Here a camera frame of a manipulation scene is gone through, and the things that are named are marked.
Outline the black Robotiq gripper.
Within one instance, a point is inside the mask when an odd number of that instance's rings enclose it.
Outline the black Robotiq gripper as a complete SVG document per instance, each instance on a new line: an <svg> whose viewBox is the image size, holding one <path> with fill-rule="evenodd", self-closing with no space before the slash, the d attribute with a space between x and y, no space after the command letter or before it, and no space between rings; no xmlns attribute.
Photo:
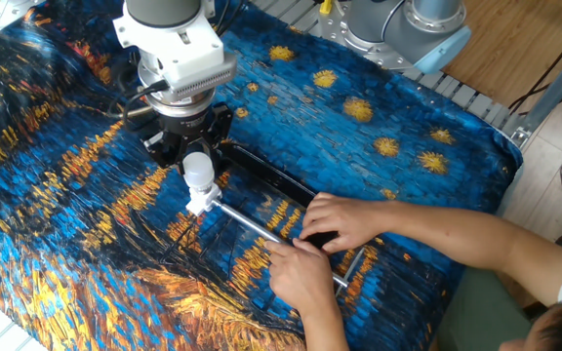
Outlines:
<svg viewBox="0 0 562 351"><path fill-rule="evenodd" d="M204 148L212 149L213 164L219 166L221 164L219 147L228 137L232 120L233 110L225 102L215 104L212 112L206 109L186 117L161 115L159 120L161 132L145 139L142 144L160 167L168 168L181 161L181 143L186 138L187 141L199 141Z"/></svg>

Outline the person's right hand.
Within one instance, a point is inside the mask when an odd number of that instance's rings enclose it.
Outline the person's right hand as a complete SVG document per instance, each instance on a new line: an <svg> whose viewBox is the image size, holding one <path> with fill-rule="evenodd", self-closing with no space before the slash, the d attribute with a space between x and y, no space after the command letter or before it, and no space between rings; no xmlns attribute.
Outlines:
<svg viewBox="0 0 562 351"><path fill-rule="evenodd" d="M310 241L325 233L335 237L321 246L327 254L356 249L391 229L397 201L364 201L319 193L303 218L300 239Z"/></svg>

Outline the person's left hand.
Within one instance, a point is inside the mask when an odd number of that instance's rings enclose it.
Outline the person's left hand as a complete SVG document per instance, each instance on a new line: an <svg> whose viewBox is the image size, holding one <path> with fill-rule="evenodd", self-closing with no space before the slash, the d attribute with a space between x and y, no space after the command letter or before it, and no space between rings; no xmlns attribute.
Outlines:
<svg viewBox="0 0 562 351"><path fill-rule="evenodd" d="M302 318L335 319L340 314L328 257L306 241L265 243L270 253L270 287Z"/></svg>

